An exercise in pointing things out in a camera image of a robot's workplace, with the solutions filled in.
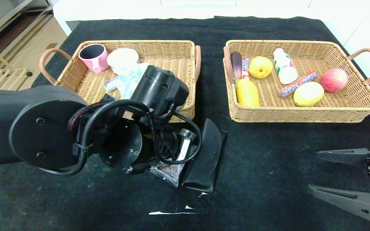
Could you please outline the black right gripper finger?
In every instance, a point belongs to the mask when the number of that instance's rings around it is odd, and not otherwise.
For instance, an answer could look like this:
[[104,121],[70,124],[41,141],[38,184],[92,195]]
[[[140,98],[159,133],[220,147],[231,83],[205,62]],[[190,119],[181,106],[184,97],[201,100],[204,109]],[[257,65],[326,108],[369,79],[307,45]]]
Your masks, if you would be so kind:
[[370,221],[370,193],[308,185],[314,197]]
[[348,165],[362,165],[366,159],[370,159],[370,151],[367,148],[345,149],[345,150],[325,150],[318,151],[317,158]]

